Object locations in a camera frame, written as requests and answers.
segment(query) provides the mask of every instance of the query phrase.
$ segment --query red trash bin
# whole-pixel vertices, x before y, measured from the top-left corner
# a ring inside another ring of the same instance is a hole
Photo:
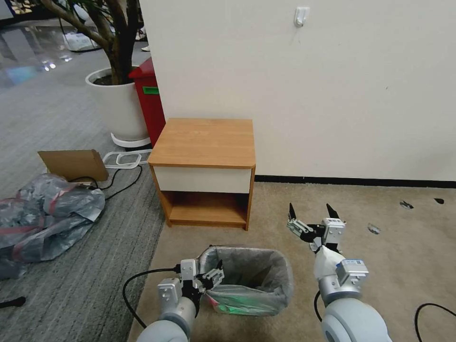
[[[161,106],[162,101],[160,100],[152,58],[147,59],[128,76],[134,80],[147,131],[151,137],[151,145],[154,147],[165,126],[165,116]]]

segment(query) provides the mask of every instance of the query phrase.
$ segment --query beige carpet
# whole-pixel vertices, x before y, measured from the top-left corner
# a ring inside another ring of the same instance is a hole
[[[443,198],[443,205],[434,201]],[[399,205],[405,200],[414,209]],[[298,218],[319,223],[330,203],[348,223],[341,243],[346,257],[364,259],[370,275],[363,299],[386,321],[393,341],[417,341],[413,326],[423,302],[456,311],[456,190],[382,188],[334,185],[255,183],[250,229],[164,227],[151,268],[172,267],[198,256],[209,244],[243,244],[275,248],[290,260],[295,281],[290,306],[274,317],[231,316],[202,304],[192,341],[324,341],[315,317],[314,254],[286,228],[288,202]],[[367,230],[372,223],[379,235]],[[156,285],[167,274],[148,278],[138,314],[152,323],[158,316]],[[320,303],[320,312],[324,307]],[[420,316],[424,342],[454,341],[456,321],[450,314],[427,307]],[[134,322],[129,341],[141,327]]]

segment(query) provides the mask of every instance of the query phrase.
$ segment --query white drawer front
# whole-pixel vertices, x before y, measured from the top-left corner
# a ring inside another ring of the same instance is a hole
[[[251,169],[154,166],[162,191],[249,193]]]

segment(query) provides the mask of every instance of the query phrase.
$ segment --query trash can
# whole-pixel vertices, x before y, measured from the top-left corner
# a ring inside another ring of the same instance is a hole
[[[273,316],[290,303],[293,273],[285,256],[273,249],[211,246],[199,257],[201,273],[223,260],[225,279],[206,295],[216,312]]]
[[[160,100],[152,58],[147,59],[128,76],[134,80],[144,121],[151,138],[151,145],[154,147],[165,126],[165,116],[161,106],[162,101]]]

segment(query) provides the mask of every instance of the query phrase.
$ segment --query white wall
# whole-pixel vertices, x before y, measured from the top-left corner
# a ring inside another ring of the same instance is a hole
[[[253,118],[257,174],[456,180],[455,1],[141,6],[165,116]]]

